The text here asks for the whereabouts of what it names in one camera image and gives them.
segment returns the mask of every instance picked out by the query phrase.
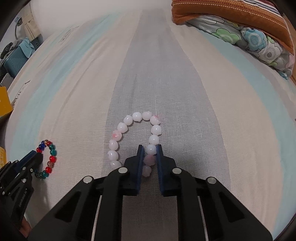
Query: blue flower print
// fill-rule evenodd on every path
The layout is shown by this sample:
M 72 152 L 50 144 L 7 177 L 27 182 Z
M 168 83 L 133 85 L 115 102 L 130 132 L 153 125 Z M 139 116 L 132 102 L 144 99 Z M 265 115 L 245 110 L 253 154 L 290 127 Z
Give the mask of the blue flower print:
M 244 39 L 252 51 L 260 51 L 266 47 L 265 34 L 257 29 L 247 28 Z

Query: folded blanket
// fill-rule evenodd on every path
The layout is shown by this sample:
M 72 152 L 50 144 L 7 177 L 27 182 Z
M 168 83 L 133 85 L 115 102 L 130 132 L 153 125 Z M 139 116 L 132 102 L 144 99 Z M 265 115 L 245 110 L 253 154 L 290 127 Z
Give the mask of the folded blanket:
M 260 0 L 173 0 L 176 24 L 201 15 L 215 15 L 240 25 L 260 30 L 277 40 L 294 55 L 294 45 L 284 18 L 272 4 Z
M 249 52 L 274 67 L 285 79 L 292 76 L 295 56 L 264 32 L 213 15 L 202 15 L 187 22 Z

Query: brown bead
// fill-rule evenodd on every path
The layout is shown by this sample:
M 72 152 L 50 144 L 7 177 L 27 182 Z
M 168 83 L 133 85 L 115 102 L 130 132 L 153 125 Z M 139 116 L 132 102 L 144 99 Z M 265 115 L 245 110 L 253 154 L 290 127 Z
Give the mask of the brown bead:
M 50 168 L 53 168 L 54 167 L 54 163 L 51 162 L 51 161 L 48 161 L 47 162 L 47 166 L 50 167 Z

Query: white beaded bracelet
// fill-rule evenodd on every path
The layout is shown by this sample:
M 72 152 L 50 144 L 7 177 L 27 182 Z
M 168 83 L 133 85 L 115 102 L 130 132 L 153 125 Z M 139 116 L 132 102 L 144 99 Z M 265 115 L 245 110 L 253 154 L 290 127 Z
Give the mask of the white beaded bracelet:
M 110 160 L 112 170 L 115 170 L 121 167 L 121 163 L 117 161 L 118 153 L 116 150 L 118 149 L 118 141 L 122 138 L 122 133 L 127 132 L 128 126 L 133 123 L 133 121 L 140 122 L 142 119 L 148 121 L 153 125 L 151 128 L 152 135 L 149 137 L 148 142 L 150 143 L 147 145 L 146 153 L 147 155 L 144 158 L 144 166 L 142 176 L 148 177 L 151 173 L 151 166 L 155 164 L 154 155 L 156 154 L 156 145 L 159 144 L 159 135 L 161 135 L 161 126 L 160 119 L 157 115 L 152 115 L 150 111 L 145 111 L 142 114 L 140 112 L 135 112 L 132 116 L 127 115 L 123 122 L 120 122 L 117 125 L 117 130 L 113 131 L 112 139 L 109 141 L 109 149 L 108 151 L 108 158 Z

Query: orange pillow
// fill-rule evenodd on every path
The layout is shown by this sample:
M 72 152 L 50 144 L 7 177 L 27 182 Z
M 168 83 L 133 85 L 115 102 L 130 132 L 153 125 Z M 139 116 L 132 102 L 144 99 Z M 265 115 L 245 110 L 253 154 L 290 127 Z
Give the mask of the orange pillow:
M 173 0 L 172 2 L 173 21 L 176 24 L 203 14 L 216 15 L 261 30 L 294 54 L 286 21 L 270 4 L 258 0 Z

